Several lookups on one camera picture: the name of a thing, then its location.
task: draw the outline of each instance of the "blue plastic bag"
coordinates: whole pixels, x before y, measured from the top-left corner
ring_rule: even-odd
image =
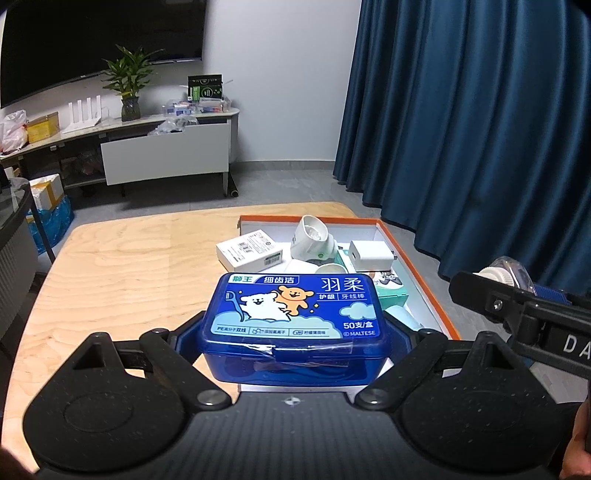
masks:
[[[74,219],[74,213],[70,205],[70,199],[64,195],[60,203],[53,210],[39,210],[39,217],[41,223],[49,240],[49,244],[54,247],[59,241],[64,238],[66,231],[69,229]],[[29,230],[35,240],[37,246],[37,253],[40,255],[45,251],[43,242],[41,241],[41,235],[37,229],[35,222],[29,223]]]

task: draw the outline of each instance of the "green plant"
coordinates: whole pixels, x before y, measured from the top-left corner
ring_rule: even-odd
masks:
[[[153,72],[149,63],[150,56],[162,49],[144,53],[142,47],[135,52],[120,45],[117,45],[117,48],[123,52],[123,57],[115,61],[105,60],[109,68],[105,70],[107,79],[103,82],[109,83],[104,88],[118,92],[122,99],[136,97],[150,82],[148,76]]]

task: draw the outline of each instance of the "white cabinet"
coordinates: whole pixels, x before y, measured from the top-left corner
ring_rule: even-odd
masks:
[[[173,134],[103,143],[107,184],[200,173],[227,174],[235,143],[231,138],[233,130],[232,120],[228,119],[225,123],[191,125]]]

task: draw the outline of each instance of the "blue curtain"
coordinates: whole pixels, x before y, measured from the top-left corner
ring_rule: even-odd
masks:
[[[591,287],[591,37],[570,0],[363,0],[334,174],[439,273]]]

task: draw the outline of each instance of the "potted plant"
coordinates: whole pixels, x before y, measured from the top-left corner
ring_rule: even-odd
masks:
[[[153,72],[149,64],[150,56],[161,50],[147,54],[142,47],[135,52],[119,45],[117,48],[123,52],[123,57],[115,61],[105,60],[109,68],[105,70],[107,79],[103,81],[108,82],[108,85],[104,88],[121,95],[121,120],[128,122],[141,116],[138,92],[150,82],[148,76]]]

